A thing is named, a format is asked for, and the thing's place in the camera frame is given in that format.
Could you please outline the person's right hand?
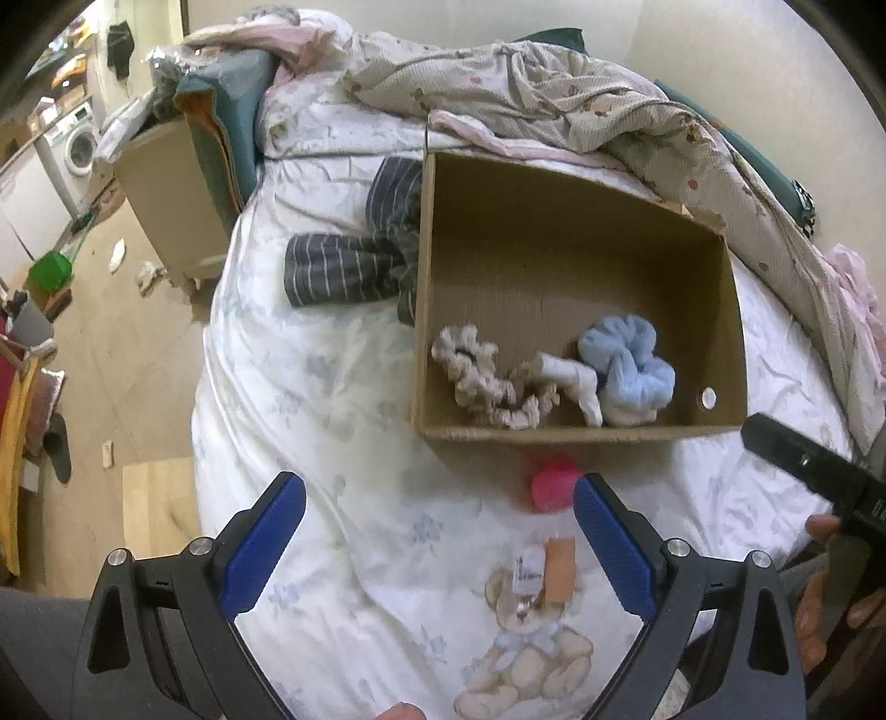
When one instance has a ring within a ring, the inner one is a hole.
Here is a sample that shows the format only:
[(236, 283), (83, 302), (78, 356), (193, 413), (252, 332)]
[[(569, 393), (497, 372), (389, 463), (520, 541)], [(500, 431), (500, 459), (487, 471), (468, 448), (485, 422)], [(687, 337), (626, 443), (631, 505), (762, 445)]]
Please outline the person's right hand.
[[(832, 515), (811, 515), (806, 519), (805, 529), (816, 542), (826, 544), (841, 529), (841, 521)], [(827, 653), (826, 640), (820, 633), (823, 612), (825, 612), (826, 570), (818, 570), (808, 582), (805, 593), (800, 599), (795, 616), (797, 646), (799, 646), (802, 671), (808, 675), (814, 671)], [(884, 625), (884, 589), (880, 588), (859, 600), (848, 611), (847, 624), (850, 629), (858, 630), (862, 625), (867, 627), (883, 627)]]

